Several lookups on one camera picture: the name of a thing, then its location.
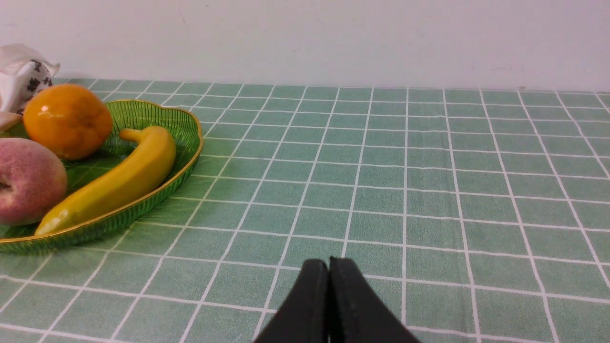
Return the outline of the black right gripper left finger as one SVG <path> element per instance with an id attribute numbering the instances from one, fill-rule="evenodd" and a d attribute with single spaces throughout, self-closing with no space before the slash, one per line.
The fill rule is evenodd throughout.
<path id="1" fill-rule="evenodd" d="M 255 339 L 256 343 L 326 343 L 329 272 L 320 259 L 307 259 L 296 282 Z"/>

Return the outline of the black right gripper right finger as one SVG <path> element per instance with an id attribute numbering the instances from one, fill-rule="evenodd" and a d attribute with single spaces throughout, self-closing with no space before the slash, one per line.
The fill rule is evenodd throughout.
<path id="1" fill-rule="evenodd" d="M 418 343 L 348 258 L 330 258 L 331 343 Z"/>

